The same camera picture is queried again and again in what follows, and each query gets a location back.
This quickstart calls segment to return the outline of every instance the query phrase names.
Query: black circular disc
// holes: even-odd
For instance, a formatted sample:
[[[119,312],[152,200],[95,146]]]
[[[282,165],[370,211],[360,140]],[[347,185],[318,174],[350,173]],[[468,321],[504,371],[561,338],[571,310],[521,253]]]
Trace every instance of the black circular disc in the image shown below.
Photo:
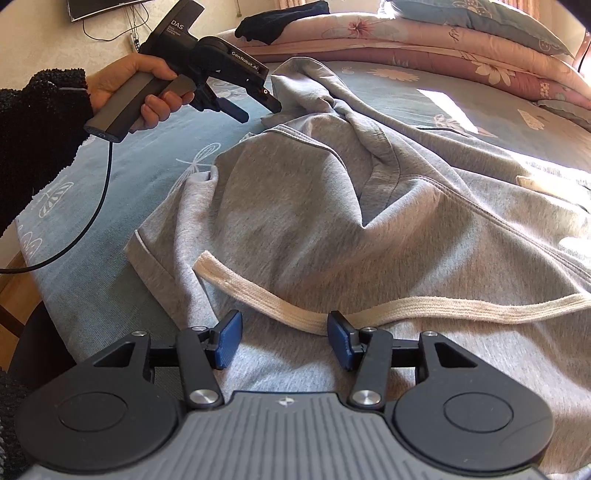
[[[77,432],[100,432],[117,425],[127,412],[127,404],[117,395],[90,392],[75,395],[57,407],[57,416]]]
[[[554,428],[548,405],[498,371],[454,370],[439,367],[396,403],[392,422],[408,445],[455,472],[492,474],[539,462]]]
[[[178,402],[125,370],[67,372],[27,397],[15,419],[24,450],[66,473],[107,472],[155,452],[178,425]]]
[[[496,432],[513,419],[506,401],[486,393],[456,395],[445,402],[443,413],[452,425],[474,433]]]

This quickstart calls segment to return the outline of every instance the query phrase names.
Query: gray ribbed plate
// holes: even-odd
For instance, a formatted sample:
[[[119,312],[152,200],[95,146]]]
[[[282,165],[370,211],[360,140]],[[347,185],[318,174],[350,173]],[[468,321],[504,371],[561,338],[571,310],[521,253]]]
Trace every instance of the gray ribbed plate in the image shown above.
[[[413,457],[383,418],[343,406],[333,393],[236,393],[195,411],[147,460],[119,472],[73,476],[35,466],[24,480],[451,480]],[[534,469],[507,480],[542,480]]]

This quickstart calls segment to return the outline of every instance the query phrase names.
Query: black fleece jacket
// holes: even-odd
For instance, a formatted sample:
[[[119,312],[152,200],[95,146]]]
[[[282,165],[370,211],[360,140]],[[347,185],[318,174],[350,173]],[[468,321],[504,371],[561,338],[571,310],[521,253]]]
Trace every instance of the black fleece jacket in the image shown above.
[[[84,70],[45,70],[23,90],[0,90],[0,235],[72,163],[91,117]],[[26,393],[0,371],[0,480],[27,467],[14,433]]]

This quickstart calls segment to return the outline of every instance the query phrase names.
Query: gray hoodie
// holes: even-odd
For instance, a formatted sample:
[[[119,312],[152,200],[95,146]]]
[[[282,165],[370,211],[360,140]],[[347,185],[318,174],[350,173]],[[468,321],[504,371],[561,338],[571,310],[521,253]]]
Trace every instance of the gray hoodie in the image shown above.
[[[272,82],[271,128],[179,183],[126,248],[179,327],[243,311],[226,397],[350,388],[322,336],[338,309],[397,338],[452,338],[549,403],[545,472],[589,463],[591,176],[405,125],[312,59]],[[396,397],[414,374],[391,380]]]

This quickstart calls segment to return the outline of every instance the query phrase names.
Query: finger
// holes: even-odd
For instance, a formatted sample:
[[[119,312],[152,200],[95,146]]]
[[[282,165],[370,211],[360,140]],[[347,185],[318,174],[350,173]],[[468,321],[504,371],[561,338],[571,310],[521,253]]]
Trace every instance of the finger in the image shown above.
[[[170,116],[170,108],[164,100],[154,95],[148,95],[145,104],[158,115],[158,119],[161,122],[168,120],[168,117]]]
[[[162,100],[166,102],[172,113],[176,112],[183,106],[183,99],[174,92],[166,92],[162,96]]]
[[[146,129],[155,128],[158,125],[158,115],[148,105],[143,104],[141,112]]]
[[[159,57],[143,55],[141,53],[132,53],[129,56],[135,70],[139,72],[150,72],[155,77],[163,80],[174,80],[177,77],[177,74]]]
[[[193,92],[185,93],[183,95],[183,105],[190,104],[194,98],[195,98],[195,94]]]

